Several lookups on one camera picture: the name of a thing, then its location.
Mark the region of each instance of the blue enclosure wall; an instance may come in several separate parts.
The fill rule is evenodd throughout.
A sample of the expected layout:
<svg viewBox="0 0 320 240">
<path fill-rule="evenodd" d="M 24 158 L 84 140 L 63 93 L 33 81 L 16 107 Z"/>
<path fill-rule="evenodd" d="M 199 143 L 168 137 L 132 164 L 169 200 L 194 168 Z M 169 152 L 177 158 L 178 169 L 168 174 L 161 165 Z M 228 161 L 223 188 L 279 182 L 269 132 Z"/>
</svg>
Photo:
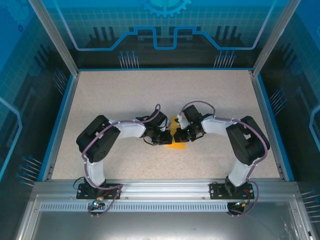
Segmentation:
<svg viewBox="0 0 320 240">
<path fill-rule="evenodd" d="M 261 71 L 294 178 L 302 193 L 315 190 L 317 195 L 320 194 L 319 12 L 318 0 L 301 0 Z M 311 213 L 311 219 L 317 220 L 313 216 L 318 213 Z"/>
<path fill-rule="evenodd" d="M 287 0 L 44 0 L 80 69 L 252 68 Z"/>
<path fill-rule="evenodd" d="M 0 239 L 12 240 L 70 72 L 28 1 L 0 0 L 0 22 Z"/>
</svg>

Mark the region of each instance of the orange sticky note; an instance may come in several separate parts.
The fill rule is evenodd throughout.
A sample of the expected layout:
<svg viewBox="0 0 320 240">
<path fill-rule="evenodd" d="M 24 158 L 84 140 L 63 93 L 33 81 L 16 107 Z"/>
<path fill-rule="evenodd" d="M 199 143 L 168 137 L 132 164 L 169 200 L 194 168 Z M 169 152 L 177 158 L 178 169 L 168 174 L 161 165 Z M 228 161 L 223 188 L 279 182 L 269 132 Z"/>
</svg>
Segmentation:
<svg viewBox="0 0 320 240">
<path fill-rule="evenodd" d="M 170 134 L 173 137 L 174 134 L 177 131 L 177 128 L 180 128 L 179 125 L 176 123 L 175 119 L 177 116 L 171 116 L 171 125 L 170 125 Z M 186 143 L 185 142 L 175 142 L 174 139 L 172 139 L 172 144 L 167 145 L 170 149 L 186 149 Z"/>
</svg>

